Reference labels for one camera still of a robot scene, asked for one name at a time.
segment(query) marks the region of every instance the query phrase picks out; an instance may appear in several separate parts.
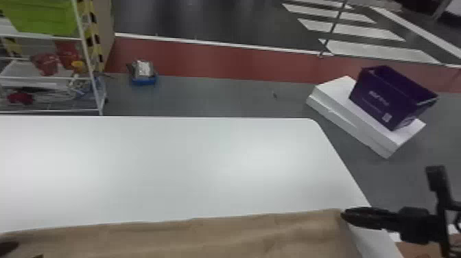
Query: gray carpet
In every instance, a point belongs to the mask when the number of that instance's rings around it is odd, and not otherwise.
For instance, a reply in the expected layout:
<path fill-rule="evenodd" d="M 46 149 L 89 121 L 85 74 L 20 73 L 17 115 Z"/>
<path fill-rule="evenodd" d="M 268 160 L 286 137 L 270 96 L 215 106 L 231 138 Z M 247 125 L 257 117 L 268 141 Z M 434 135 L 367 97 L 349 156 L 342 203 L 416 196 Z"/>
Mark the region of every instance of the gray carpet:
<path fill-rule="evenodd" d="M 424 173 L 433 164 L 447 166 L 453 195 L 461 200 L 461 188 L 455 187 L 461 183 L 461 95 L 441 94 L 421 117 L 426 128 L 385 160 L 305 105 L 313 85 L 162 76 L 156 86 L 139 87 L 128 86 L 126 75 L 114 76 L 106 115 L 310 118 L 323 128 L 373 206 L 433 210 L 435 197 Z"/>

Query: green bin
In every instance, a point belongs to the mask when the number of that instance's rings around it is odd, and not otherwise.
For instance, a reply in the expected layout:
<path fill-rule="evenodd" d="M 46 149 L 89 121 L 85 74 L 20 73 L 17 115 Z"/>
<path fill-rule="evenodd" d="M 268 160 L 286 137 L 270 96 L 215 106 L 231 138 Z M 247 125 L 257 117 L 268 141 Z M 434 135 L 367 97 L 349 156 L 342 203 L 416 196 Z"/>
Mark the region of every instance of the green bin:
<path fill-rule="evenodd" d="M 19 32 L 70 36 L 77 28 L 71 0 L 0 0 L 0 9 Z"/>

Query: shelf rack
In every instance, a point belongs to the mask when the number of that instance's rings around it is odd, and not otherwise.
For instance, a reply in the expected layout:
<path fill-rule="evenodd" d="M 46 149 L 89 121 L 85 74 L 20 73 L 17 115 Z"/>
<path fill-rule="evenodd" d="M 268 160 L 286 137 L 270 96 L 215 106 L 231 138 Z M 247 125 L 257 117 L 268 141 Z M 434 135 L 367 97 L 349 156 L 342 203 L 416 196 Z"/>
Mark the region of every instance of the shelf rack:
<path fill-rule="evenodd" d="M 69 1 L 72 2 L 73 13 L 77 22 L 76 32 L 72 36 L 18 32 L 7 18 L 0 18 L 0 39 L 3 45 L 6 45 L 5 39 L 7 38 L 75 41 L 82 46 L 82 56 L 88 71 L 85 74 L 73 74 L 72 70 L 66 70 L 59 64 L 56 74 L 42 76 L 39 70 L 29 61 L 28 56 L 18 55 L 7 50 L 6 54 L 0 54 L 0 114 L 98 112 L 99 115 L 103 115 L 104 103 L 107 98 L 106 83 L 102 76 L 96 76 L 98 74 L 97 62 L 99 58 L 95 47 L 93 47 L 91 53 L 88 47 L 89 34 L 91 35 L 92 46 L 97 44 L 94 33 L 89 31 L 94 25 L 90 15 L 91 6 L 89 1 L 91 0 L 79 1 L 85 5 L 82 14 L 78 10 L 78 0 Z M 70 87 L 75 81 L 89 82 L 91 89 L 84 94 L 76 95 L 73 99 L 64 98 L 58 102 L 50 101 L 49 103 L 41 102 L 30 105 L 11 104 L 5 96 L 6 89 L 20 86 L 57 90 L 57 94 L 59 94 L 59 91 L 72 92 L 76 91 Z"/>

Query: small blue container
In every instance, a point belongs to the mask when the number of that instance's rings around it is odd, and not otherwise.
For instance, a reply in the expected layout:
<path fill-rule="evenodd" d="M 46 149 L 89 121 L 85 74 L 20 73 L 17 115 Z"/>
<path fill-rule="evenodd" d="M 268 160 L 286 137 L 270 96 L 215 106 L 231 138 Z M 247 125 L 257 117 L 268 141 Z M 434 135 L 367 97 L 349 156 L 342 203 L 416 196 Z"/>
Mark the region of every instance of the small blue container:
<path fill-rule="evenodd" d="M 349 99 L 387 129 L 410 125 L 438 95 L 387 66 L 364 68 Z"/>
<path fill-rule="evenodd" d="M 128 69 L 128 74 L 130 75 L 130 83 L 134 86 L 147 86 L 147 85 L 154 85 L 157 82 L 157 72 L 155 72 L 154 76 L 148 79 L 136 79 L 134 78 L 134 69 L 131 64 L 127 64 L 126 68 Z"/>

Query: white wall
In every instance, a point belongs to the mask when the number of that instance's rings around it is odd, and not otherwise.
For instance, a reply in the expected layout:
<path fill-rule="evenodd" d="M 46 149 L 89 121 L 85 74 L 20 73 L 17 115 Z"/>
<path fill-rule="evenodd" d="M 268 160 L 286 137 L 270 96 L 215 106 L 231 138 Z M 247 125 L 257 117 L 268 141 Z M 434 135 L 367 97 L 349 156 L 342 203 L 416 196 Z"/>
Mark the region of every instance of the white wall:
<path fill-rule="evenodd" d="M 461 16 L 461 0 L 453 0 L 447 7 L 447 11 Z"/>

